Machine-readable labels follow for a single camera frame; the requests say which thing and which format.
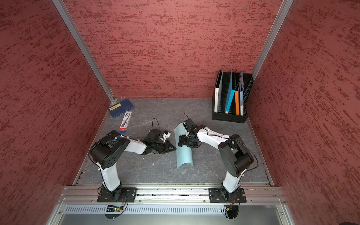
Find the light blue rectangular paper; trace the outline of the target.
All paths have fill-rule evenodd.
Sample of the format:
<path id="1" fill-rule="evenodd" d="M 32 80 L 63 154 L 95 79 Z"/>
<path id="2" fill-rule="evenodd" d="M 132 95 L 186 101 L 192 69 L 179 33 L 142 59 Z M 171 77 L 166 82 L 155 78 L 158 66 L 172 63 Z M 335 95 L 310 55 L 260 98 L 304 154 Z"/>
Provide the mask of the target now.
<path id="1" fill-rule="evenodd" d="M 178 146 L 180 143 L 180 136 L 186 134 L 186 130 L 182 123 L 180 123 L 175 129 L 175 143 L 176 143 L 176 160 L 177 160 L 177 169 L 179 169 L 184 164 L 191 164 L 193 166 L 193 157 L 192 149 L 187 146 Z"/>

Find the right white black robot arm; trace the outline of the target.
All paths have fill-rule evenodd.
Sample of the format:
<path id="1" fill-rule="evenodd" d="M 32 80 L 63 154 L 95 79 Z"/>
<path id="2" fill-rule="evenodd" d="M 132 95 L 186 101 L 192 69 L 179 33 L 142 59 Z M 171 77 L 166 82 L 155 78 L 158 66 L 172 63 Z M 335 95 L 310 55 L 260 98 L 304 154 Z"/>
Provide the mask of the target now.
<path id="1" fill-rule="evenodd" d="M 205 143 L 217 149 L 226 168 L 226 176 L 222 182 L 222 189 L 227 194 L 237 192 L 240 181 L 245 172 L 254 163 L 254 156 L 239 135 L 223 135 L 210 130 L 203 125 L 181 124 L 185 133 L 178 135 L 179 147 L 197 148 Z"/>

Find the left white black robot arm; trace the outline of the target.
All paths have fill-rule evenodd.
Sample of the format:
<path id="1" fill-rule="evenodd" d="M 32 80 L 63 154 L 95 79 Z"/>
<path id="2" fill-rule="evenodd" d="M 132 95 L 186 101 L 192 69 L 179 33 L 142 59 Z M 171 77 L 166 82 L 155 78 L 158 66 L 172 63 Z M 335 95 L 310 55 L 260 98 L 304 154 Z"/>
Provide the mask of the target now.
<path id="1" fill-rule="evenodd" d="M 89 152 L 89 158 L 99 168 L 102 177 L 102 189 L 116 198 L 121 194 L 122 183 L 117 173 L 116 164 L 123 153 L 138 155 L 167 154 L 176 151 L 176 147 L 167 139 L 170 133 L 159 129 L 149 131 L 145 139 L 132 139 L 113 130 L 95 142 Z"/>

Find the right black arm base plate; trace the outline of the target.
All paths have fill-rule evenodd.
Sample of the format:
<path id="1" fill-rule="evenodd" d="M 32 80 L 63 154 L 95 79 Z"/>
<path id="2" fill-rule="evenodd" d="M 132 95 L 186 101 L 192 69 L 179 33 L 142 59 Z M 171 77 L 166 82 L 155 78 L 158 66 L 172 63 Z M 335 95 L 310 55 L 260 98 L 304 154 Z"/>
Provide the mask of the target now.
<path id="1" fill-rule="evenodd" d="M 211 203 L 246 203 L 246 195 L 243 188 L 237 188 L 228 193 L 225 188 L 209 188 L 209 200 Z"/>

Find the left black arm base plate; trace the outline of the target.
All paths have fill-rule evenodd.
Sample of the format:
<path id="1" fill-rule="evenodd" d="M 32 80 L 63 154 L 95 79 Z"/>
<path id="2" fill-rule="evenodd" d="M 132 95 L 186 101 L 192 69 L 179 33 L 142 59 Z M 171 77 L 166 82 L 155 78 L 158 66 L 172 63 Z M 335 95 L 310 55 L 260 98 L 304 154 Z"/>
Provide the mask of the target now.
<path id="1" fill-rule="evenodd" d="M 99 203 L 133 203 L 137 195 L 135 187 L 119 187 L 113 192 L 101 187 L 98 192 L 97 202 Z"/>

